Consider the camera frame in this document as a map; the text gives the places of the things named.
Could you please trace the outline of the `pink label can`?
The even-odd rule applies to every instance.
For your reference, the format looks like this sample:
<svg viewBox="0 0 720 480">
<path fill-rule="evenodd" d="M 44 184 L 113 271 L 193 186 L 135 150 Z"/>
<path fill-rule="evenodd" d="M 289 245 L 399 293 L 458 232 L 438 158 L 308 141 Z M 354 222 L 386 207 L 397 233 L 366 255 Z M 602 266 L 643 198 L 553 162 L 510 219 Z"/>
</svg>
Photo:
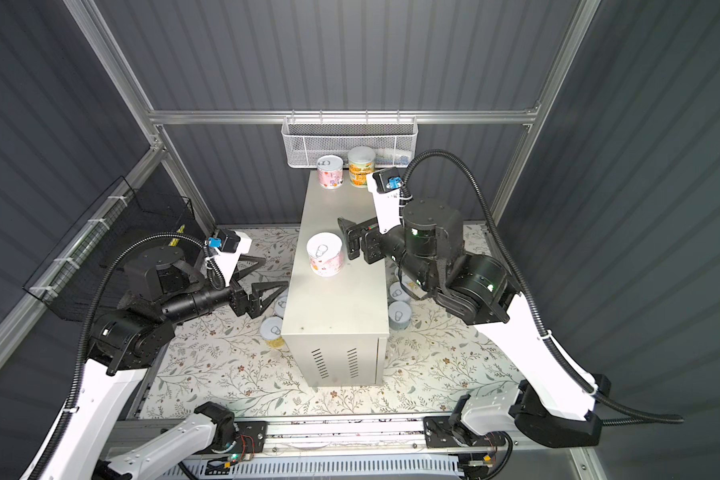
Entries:
<svg viewBox="0 0 720 480">
<path fill-rule="evenodd" d="M 317 233 L 308 240 L 306 250 L 311 270 L 316 275 L 329 278 L 342 269 L 343 243 L 338 235 L 331 232 Z"/>
<path fill-rule="evenodd" d="M 316 162 L 317 177 L 320 186 L 334 190 L 343 185 L 344 162 L 337 155 L 321 156 Z"/>
</svg>

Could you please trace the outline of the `pink label can front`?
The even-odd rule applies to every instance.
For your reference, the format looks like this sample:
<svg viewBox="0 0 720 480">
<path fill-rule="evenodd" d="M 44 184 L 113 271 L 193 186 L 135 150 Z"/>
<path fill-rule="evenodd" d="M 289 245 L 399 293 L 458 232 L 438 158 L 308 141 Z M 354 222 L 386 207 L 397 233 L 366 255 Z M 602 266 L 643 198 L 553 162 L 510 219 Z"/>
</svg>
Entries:
<svg viewBox="0 0 720 480">
<path fill-rule="evenodd" d="M 320 186 L 334 190 L 343 185 L 344 162 L 337 155 L 321 156 L 316 162 L 317 177 Z"/>
</svg>

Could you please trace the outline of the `orange label can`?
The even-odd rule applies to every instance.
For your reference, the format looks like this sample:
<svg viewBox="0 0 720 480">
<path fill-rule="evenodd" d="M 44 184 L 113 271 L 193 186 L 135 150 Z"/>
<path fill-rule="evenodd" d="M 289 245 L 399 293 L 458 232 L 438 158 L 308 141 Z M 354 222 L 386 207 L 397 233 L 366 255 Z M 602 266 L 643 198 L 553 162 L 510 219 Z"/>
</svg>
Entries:
<svg viewBox="0 0 720 480">
<path fill-rule="evenodd" d="M 356 146 L 348 151 L 347 158 L 351 184 L 365 188 L 367 176 L 375 169 L 376 152 L 368 146 Z"/>
</svg>

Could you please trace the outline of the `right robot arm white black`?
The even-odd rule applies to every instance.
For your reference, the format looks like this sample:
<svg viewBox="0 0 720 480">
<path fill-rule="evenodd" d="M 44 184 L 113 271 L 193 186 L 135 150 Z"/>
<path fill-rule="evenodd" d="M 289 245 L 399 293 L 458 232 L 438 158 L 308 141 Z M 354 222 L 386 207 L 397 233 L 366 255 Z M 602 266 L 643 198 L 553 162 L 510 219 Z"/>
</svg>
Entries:
<svg viewBox="0 0 720 480">
<path fill-rule="evenodd" d="M 377 218 L 362 223 L 338 218 L 349 259 L 373 264 L 388 258 L 426 297 L 487 337 L 521 372 L 516 389 L 492 397 L 462 396 L 449 418 L 456 441 L 473 445 L 481 437 L 516 427 L 550 448 L 598 445 L 603 421 L 588 393 L 597 377 L 581 367 L 578 384 L 550 347 L 552 334 L 537 328 L 529 296 L 497 259 L 466 250 L 461 214 L 436 199 L 407 204 L 397 225 Z"/>
</svg>

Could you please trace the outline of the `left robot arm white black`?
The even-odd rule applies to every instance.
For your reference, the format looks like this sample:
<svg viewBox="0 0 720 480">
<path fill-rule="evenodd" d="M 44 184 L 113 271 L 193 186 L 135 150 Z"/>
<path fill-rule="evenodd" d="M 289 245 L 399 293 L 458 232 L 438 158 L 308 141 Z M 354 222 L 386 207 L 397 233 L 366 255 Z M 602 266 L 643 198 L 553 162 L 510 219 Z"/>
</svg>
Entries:
<svg viewBox="0 0 720 480">
<path fill-rule="evenodd" d="M 126 248 L 106 270 L 83 321 L 70 392 L 25 479 L 155 479 L 184 469 L 184 459 L 210 451 L 229 466 L 263 448 L 266 428 L 239 427 L 228 408 L 207 401 L 178 425 L 130 454 L 101 458 L 106 440 L 132 392 L 175 337 L 177 326 L 222 306 L 256 318 L 284 292 L 285 281 L 240 279 L 261 267 L 238 244 L 225 251 L 216 238 L 199 242 L 204 270 L 178 246 L 149 236 Z"/>
</svg>

